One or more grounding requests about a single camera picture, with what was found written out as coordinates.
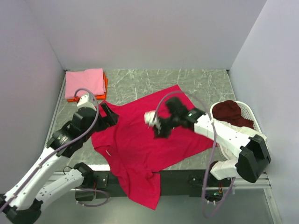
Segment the crimson red t-shirt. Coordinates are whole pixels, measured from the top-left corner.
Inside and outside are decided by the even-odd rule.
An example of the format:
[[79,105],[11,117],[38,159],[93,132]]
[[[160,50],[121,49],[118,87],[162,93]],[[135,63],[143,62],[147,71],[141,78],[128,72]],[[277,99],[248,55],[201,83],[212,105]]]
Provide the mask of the crimson red t-shirt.
[[165,138],[155,138],[144,114],[156,109],[178,85],[157,91],[125,105],[106,104],[119,119],[116,125],[94,133],[93,148],[108,162],[128,198],[155,210],[160,199],[159,171],[213,146],[213,141],[189,129],[175,128]]

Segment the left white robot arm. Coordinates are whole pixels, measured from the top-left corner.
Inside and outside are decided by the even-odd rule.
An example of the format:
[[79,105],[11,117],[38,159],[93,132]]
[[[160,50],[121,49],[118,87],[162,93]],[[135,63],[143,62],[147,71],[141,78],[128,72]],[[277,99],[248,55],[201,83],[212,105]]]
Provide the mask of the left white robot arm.
[[53,133],[39,159],[25,176],[0,196],[0,211],[13,224],[33,224],[41,212],[71,189],[93,191],[94,171],[85,163],[76,164],[67,174],[47,185],[56,169],[82,148],[95,133],[117,124],[119,116],[106,103],[100,104],[101,116],[93,106],[83,106],[71,120]]

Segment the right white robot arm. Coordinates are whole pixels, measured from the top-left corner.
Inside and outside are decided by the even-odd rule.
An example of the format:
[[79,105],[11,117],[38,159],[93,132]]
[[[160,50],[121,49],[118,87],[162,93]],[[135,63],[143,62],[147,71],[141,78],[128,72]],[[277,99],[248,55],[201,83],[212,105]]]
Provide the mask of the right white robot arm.
[[166,107],[170,113],[167,118],[158,116],[157,111],[144,114],[144,121],[153,127],[155,137],[167,138],[173,128],[181,126],[215,140],[232,154],[232,158],[217,161],[210,167],[210,172],[205,174],[208,185],[216,186],[222,179],[237,176],[255,183],[270,164],[269,150],[260,133],[250,136],[234,130],[198,108],[187,109],[177,97],[167,100]]

